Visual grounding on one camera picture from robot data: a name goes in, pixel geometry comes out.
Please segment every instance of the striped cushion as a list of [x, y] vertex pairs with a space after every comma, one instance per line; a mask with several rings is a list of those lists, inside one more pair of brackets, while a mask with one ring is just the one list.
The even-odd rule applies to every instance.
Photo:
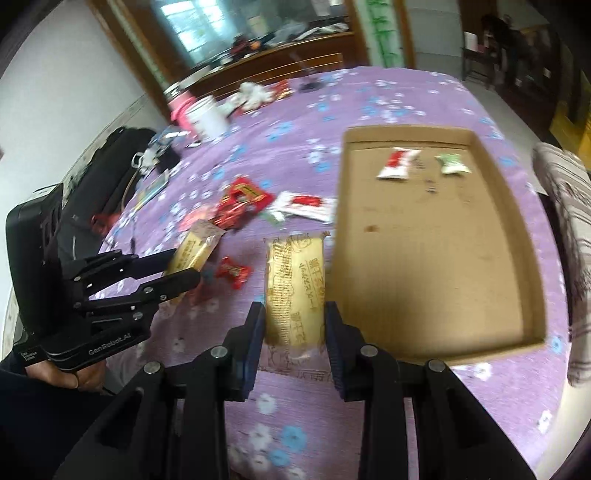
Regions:
[[558, 214], [572, 305], [568, 379], [582, 385], [591, 380], [591, 181], [576, 155], [552, 145], [537, 144], [533, 164]]

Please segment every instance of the gold snack wrapper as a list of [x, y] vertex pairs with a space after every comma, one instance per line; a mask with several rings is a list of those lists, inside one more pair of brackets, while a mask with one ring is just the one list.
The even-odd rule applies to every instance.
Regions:
[[324, 247], [328, 233], [267, 240], [265, 302], [269, 347], [302, 358], [324, 344]]
[[[187, 268], [201, 271], [224, 233], [226, 233], [225, 230], [207, 220], [196, 220], [177, 248], [163, 275], [170, 275]], [[184, 293], [170, 300], [167, 302], [168, 307], [179, 304], [183, 297]]]

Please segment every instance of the human hand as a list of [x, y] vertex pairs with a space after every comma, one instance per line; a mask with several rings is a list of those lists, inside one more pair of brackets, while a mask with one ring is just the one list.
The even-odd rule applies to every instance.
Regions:
[[62, 372], [49, 360], [25, 367], [29, 378], [60, 388], [78, 388], [86, 391], [100, 390], [105, 381], [106, 361], [83, 368], [75, 374]]

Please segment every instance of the floor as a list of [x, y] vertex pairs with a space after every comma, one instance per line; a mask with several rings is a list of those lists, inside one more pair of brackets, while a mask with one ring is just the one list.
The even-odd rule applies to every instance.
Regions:
[[[442, 55], [417, 55], [417, 68], [432, 72], [447, 73], [460, 77], [461, 60]], [[497, 95], [494, 88], [487, 89], [477, 80], [467, 79], [464, 85], [489, 112], [499, 129], [513, 143], [523, 167], [530, 173], [531, 182], [538, 192], [544, 192], [535, 178], [531, 166], [531, 151], [540, 139], [517, 114]], [[591, 419], [591, 385], [572, 388], [564, 384], [563, 397], [548, 435], [546, 455], [535, 468], [538, 480], [550, 480], [579, 440]]]

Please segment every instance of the floral tablecloth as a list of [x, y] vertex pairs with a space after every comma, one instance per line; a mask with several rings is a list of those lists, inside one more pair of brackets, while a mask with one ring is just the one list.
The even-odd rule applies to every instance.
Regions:
[[[167, 188], [131, 221], [128, 206], [107, 238], [129, 252], [134, 230], [137, 253], [176, 247], [178, 223], [192, 209], [215, 204], [222, 189], [247, 174], [272, 193], [283, 190], [335, 196], [343, 132], [360, 125], [450, 125], [474, 130], [498, 162], [526, 220], [543, 279], [548, 319], [547, 347], [510, 358], [454, 368], [527, 462], [544, 453], [547, 432], [566, 377], [567, 309], [564, 281], [550, 226], [516, 153], [477, 100], [456, 79], [434, 72], [358, 67], [325, 75], [326, 87], [296, 93], [259, 111], [235, 118], [231, 131], [210, 144], [187, 150], [171, 172]], [[325, 225], [290, 218], [288, 234], [322, 231]], [[227, 233], [219, 256], [230, 255], [254, 273], [243, 289], [203, 270], [213, 298], [195, 307], [187, 299], [174, 314], [162, 309], [152, 337], [109, 360], [128, 381], [142, 365], [159, 360], [174, 365], [192, 360], [220, 343], [228, 329], [245, 320], [254, 300], [263, 300], [264, 237], [280, 231], [262, 218]], [[325, 240], [330, 264], [337, 232]], [[128, 294], [138, 282], [127, 279], [99, 297]], [[357, 474], [363, 408], [340, 401], [333, 385], [259, 372], [244, 404], [227, 404], [230, 465], [250, 478], [354, 479]], [[417, 478], [410, 436], [411, 477]]]

